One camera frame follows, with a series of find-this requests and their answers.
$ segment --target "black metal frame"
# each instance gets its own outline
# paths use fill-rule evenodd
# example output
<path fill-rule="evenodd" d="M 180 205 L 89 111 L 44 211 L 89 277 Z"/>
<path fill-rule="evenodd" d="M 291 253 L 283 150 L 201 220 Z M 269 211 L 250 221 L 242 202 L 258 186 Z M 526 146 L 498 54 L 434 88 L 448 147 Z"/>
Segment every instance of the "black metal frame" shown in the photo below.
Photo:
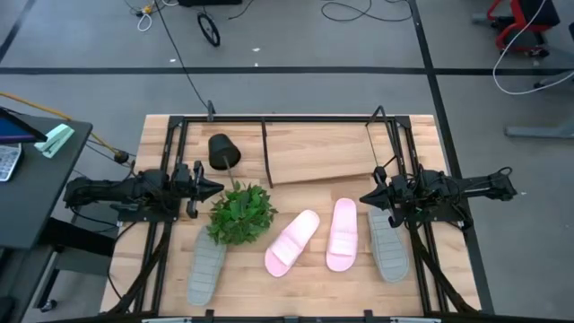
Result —
<path fill-rule="evenodd" d="M 173 139 L 173 132 L 176 126 L 180 126 L 180 136 L 178 140 L 178 147 L 177 147 L 177 154 L 175 163 L 180 163 L 183 158 L 183 153 L 186 144 L 187 138 L 187 128 L 191 123 L 194 122 L 254 122 L 260 123 L 262 128 L 262 135 L 263 135 L 263 149 L 264 149 L 264 157 L 265 157 L 265 170 L 267 173 L 267 177 L 269 180 L 270 186 L 273 185 L 271 174 L 270 174 L 270 166 L 267 158 L 267 146 L 266 146 L 266 125 L 265 122 L 355 122 L 355 123 L 366 123 L 368 125 L 371 122 L 383 122 L 386 123 L 388 126 L 387 130 L 390 131 L 390 135 L 396 140 L 396 147 L 399 149 L 397 152 L 397 165 L 399 168 L 399 172 L 401 174 L 406 173 L 406 167 L 404 163 L 404 156 L 403 150 L 400 142 L 400 135 L 399 135 L 399 127 L 404 129 L 404 133 L 407 139 L 407 145 L 409 148 L 409 157 L 411 164 L 413 165 L 413 171 L 416 172 L 417 169 L 414 165 L 418 165 L 418 159 L 416 154 L 416 147 L 414 146 L 414 139 L 413 139 L 413 132 L 411 129 L 411 122 L 408 116 L 398 116 L 398 117 L 387 117 L 383 115 L 379 117 L 377 114 L 379 109 L 375 111 L 372 116 L 218 116 L 214 115 L 213 120 L 207 120 L 206 117 L 201 116 L 171 116 L 169 121 L 168 133 L 166 134 L 166 141 L 163 148 L 163 155 L 161 157 L 161 169 L 167 170 L 167 164 L 169 162 L 170 157 L 170 150 L 172 146 L 172 139 Z M 171 225 L 172 223 L 164 223 L 164 230 L 163 234 L 167 234 L 168 236 L 171 235 Z M 151 255 L 153 250 L 153 242 L 155 241 L 155 234 L 156 229 L 153 228 L 154 223 L 150 223 L 150 230 L 148 231 L 147 241 L 145 244 L 145 250 L 143 252 L 144 255 Z M 430 225 L 424 226 L 425 236 L 427 246 L 429 248 L 429 252 L 432 256 L 432 260 L 435 261 L 437 264 L 439 263 L 436 244 L 434 241 L 434 236 L 432 233 L 432 227 Z M 418 232 L 414 227 L 409 230 L 411 236 L 414 234 L 418 235 Z M 153 312 L 159 312 L 160 310 L 160 303 L 161 303 L 161 291 L 163 289 L 163 277 L 165 276 L 165 267 L 167 265 L 167 252 L 169 248 L 166 248 L 165 254 L 162 255 L 159 263 L 158 263 L 158 270 L 155 279 L 155 286 L 153 291 L 153 301 L 152 301 L 152 308 Z M 427 280 L 425 277 L 423 262 L 421 256 L 416 252 L 416 248 L 413 248 L 414 260 L 415 260 L 415 268 L 417 272 L 417 280 L 419 285 L 419 290 L 421 292 L 421 303 L 423 313 L 426 315 L 432 311 L 431 308 L 431 299 L 429 296 L 429 288 L 427 284 Z M 144 257 L 142 266 L 147 264 L 147 261 Z M 448 311 L 448 303 L 446 301 L 446 295 L 444 291 L 439 286 L 439 282 L 435 280 L 435 284 L 437 287 L 438 292 L 438 299 L 439 299 L 439 309 L 441 312 Z M 145 293 L 145 285 L 142 286 L 142 290 L 140 291 L 140 299 L 137 299 L 140 302 L 137 302 L 135 305 L 134 311 L 142 310 L 142 303 L 143 297 Z"/>
<path fill-rule="evenodd" d="M 265 170 L 267 175 L 270 174 L 269 164 L 267 160 L 267 150 L 266 150 L 266 129 L 265 122 L 355 122 L 355 123 L 366 123 L 366 126 L 371 122 L 383 122 L 386 124 L 387 131 L 391 140 L 395 141 L 397 156 L 393 159 L 397 159 L 397 165 L 399 172 L 401 174 L 406 173 L 406 167 L 404 165 L 403 149 L 400 142 L 399 127 L 404 129 L 407 146 L 409 149 L 409 157 L 411 164 L 413 165 L 413 172 L 416 175 L 418 171 L 416 165 L 418 164 L 418 157 L 416 153 L 416 147 L 414 145 L 413 132 L 411 129 L 411 122 L 408 116 L 396 116 L 387 117 L 383 114 L 382 117 L 378 117 L 378 110 L 375 111 L 373 116 L 215 116 L 211 115 L 209 118 L 201 116 L 171 116 L 168 122 L 168 131 L 166 134 L 166 141 L 163 148 L 163 154 L 161 157 L 161 169 L 167 171 L 167 166 L 170 159 L 170 151 L 173 141 L 173 136 L 176 127 L 180 127 L 181 131 L 179 134 L 178 150 L 176 154 L 176 164 L 182 162 L 183 153 L 185 149 L 185 143 L 187 138 L 187 128 L 193 122 L 254 122 L 260 123 L 262 127 L 263 148 L 265 156 Z M 165 276 L 165 269 L 167 265 L 169 244 L 171 237 L 172 223 L 164 223 L 163 233 L 160 239 L 160 243 L 154 249 L 153 242 L 155 241 L 155 236 L 157 233 L 157 223 L 150 223 L 150 229 L 148 230 L 148 236 L 145 243 L 145 248 L 143 252 L 143 262 L 142 262 L 142 272 L 137 276 L 132 286 L 130 286 L 128 292 L 120 302 L 112 308 L 109 313 L 105 316 L 91 317 L 91 318 L 81 318 L 81 319 L 66 319 L 60 320 L 61 323 L 88 323 L 88 322 L 141 322 L 142 319 L 148 318 L 158 318 L 159 310 L 161 305 L 161 293 L 163 290 L 163 280 Z M 411 234 L 411 243 L 413 248 L 415 270 L 417 274 L 417 281 L 419 285 L 421 304 L 423 310 L 423 316 L 428 319 L 441 319 L 442 322 L 452 322 L 452 323 L 466 323 L 466 322 L 500 322 L 500 323 L 510 323 L 510 322 L 523 322 L 523 321 L 536 321 L 536 322 L 566 322 L 564 320 L 558 319 L 530 319 L 530 318 L 518 318 L 509 316 L 498 316 L 485 313 L 450 313 L 448 312 L 448 303 L 446 301 L 446 294 L 455 297 L 460 297 L 448 282 L 448 279 L 440 272 L 439 260 L 436 251 L 436 244 L 433 237 L 432 227 L 430 225 L 424 226 L 424 232 L 426 236 L 428 251 L 422 245 L 422 240 L 418 233 L 418 228 L 414 223 L 408 226 L 409 233 Z M 465 240 L 468 241 L 472 237 L 465 236 Z M 472 259 L 476 257 L 473 255 L 471 250 L 469 250 L 469 256 Z M 429 296 L 429 288 L 425 277 L 423 263 L 427 265 L 430 271 L 433 273 L 435 278 L 435 284 L 437 286 L 437 295 L 439 299 L 439 311 L 435 311 L 431 308 L 431 299 Z M 148 311 L 142 311 L 145 285 L 149 278 L 152 269 L 157 264 L 157 273 L 155 277 L 155 285 L 153 287 L 153 298 L 152 298 L 152 308 Z M 480 290 L 481 286 L 477 284 L 477 289 Z M 130 303 L 135 301 L 134 311 L 132 313 L 127 313 L 126 310 L 130 306 Z M 372 310 L 365 310 L 362 317 L 215 317 L 213 310 L 207 310 L 203 317 L 193 317 L 194 321 L 198 322 L 281 322 L 281 323 L 317 323 L 317 322 L 400 322 L 397 317 L 375 317 L 373 316 Z"/>

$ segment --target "green plant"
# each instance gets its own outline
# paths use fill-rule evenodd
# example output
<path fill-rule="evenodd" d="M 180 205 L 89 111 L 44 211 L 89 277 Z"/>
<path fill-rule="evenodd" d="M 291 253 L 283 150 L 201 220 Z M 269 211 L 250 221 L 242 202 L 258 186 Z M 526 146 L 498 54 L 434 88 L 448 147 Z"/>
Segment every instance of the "green plant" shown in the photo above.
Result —
<path fill-rule="evenodd" d="M 267 231 L 277 214 L 269 195 L 260 186 L 249 184 L 245 189 L 235 182 L 233 191 L 225 191 L 222 198 L 213 203 L 209 236 L 219 244 L 239 245 L 253 242 Z"/>

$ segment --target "calculator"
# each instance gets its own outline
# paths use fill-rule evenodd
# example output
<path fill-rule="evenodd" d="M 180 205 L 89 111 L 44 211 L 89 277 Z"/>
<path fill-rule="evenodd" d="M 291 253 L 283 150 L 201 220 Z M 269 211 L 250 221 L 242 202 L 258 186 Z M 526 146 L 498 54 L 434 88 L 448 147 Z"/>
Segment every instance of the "calculator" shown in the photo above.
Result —
<path fill-rule="evenodd" d="M 6 182 L 12 176 L 16 164 L 22 155 L 22 145 L 0 145 L 0 182 Z"/>

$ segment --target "gray floor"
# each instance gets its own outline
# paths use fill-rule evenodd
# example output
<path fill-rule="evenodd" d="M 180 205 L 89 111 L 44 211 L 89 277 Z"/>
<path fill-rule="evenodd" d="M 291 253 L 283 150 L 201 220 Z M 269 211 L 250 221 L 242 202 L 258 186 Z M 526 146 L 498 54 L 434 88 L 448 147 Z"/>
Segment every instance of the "gray floor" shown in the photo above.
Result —
<path fill-rule="evenodd" d="M 144 1 L 128 0 L 133 5 Z M 436 67 L 491 68 L 498 59 L 494 35 L 469 16 L 490 0 L 419 0 L 431 58 Z M 237 20 L 240 7 L 208 8 L 222 33 L 220 48 L 206 44 L 193 9 L 163 12 L 187 66 L 389 66 L 423 67 L 411 21 L 326 20 L 320 0 L 256 0 Z M 348 0 L 366 5 L 365 1 Z M 566 21 L 574 5 L 554 0 Z M 23 1 L 0 2 L 0 39 L 12 28 Z M 404 4 L 376 0 L 373 13 L 398 17 Z M 334 11 L 333 14 L 348 14 Z M 159 16 L 146 33 L 121 0 L 38 0 L 0 67 L 178 67 Z M 549 33 L 550 45 L 571 50 L 564 29 Z M 525 57 L 509 57 L 507 68 L 532 68 Z M 572 66 L 552 55 L 541 68 Z M 389 113 L 434 114 L 426 75 L 400 74 L 194 74 L 198 90 L 219 113 L 370 113 L 384 104 Z M 504 86 L 529 89 L 536 77 L 501 77 Z M 494 307 L 499 314 L 574 319 L 574 220 L 569 171 L 573 145 L 560 140 L 508 139 L 505 125 L 554 125 L 574 108 L 571 84 L 529 96 L 500 92 L 487 76 L 439 76 L 439 87 L 463 174 L 514 168 L 521 195 L 509 203 L 471 202 Z M 144 116 L 201 113 L 203 107 L 183 74 L 0 75 L 1 91 L 61 109 L 94 124 L 97 133 L 135 153 Z M 20 104 L 0 105 L 38 113 Z M 76 167 L 95 179 L 119 179 L 125 169 L 92 151 Z M 59 206 L 54 215 L 69 219 Z M 57 310 L 30 310 L 27 321 L 93 315 L 105 279 L 64 273 L 52 297 Z"/>

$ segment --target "black desk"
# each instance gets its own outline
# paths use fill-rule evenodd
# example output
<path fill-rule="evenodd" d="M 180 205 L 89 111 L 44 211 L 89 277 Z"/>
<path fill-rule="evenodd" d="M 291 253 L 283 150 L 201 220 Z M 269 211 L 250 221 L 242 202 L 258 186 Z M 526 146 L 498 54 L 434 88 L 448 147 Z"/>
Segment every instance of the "black desk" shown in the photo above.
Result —
<path fill-rule="evenodd" d="M 85 146 L 91 124 L 19 118 L 43 133 L 62 123 L 75 132 L 52 159 L 44 157 L 33 144 L 25 144 L 18 170 L 10 181 L 0 183 L 0 248 L 6 248 L 0 262 L 0 296 L 15 300 L 11 322 L 22 319 L 54 251 L 71 247 L 111 255 L 114 245 L 109 237 L 50 217 Z"/>
<path fill-rule="evenodd" d="M 65 123 L 74 134 L 52 158 L 24 144 L 24 158 L 10 181 L 0 183 L 0 247 L 30 249 L 36 245 L 65 183 L 80 157 L 91 124 L 54 118 L 19 116 L 42 133 Z"/>

